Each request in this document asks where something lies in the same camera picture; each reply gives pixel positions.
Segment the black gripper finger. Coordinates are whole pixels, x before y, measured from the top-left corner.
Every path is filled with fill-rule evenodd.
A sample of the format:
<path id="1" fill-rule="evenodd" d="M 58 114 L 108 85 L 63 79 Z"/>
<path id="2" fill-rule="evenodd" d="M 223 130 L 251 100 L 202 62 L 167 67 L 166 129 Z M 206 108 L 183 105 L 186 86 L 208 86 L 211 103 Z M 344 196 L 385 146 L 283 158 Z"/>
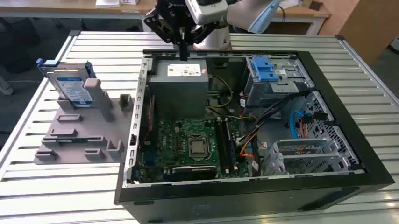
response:
<path id="1" fill-rule="evenodd" d="M 194 23 L 184 26 L 184 61 L 190 56 L 190 49 L 194 44 L 202 43 L 211 32 L 219 27 L 219 21 L 202 25 L 194 30 Z"/>
<path id="2" fill-rule="evenodd" d="M 156 13 L 155 8 L 146 14 L 144 23 L 166 43 L 174 44 L 175 49 L 179 50 L 179 58 L 184 61 L 184 39 L 182 37 L 180 28 L 171 28 L 167 25 L 162 16 Z"/>

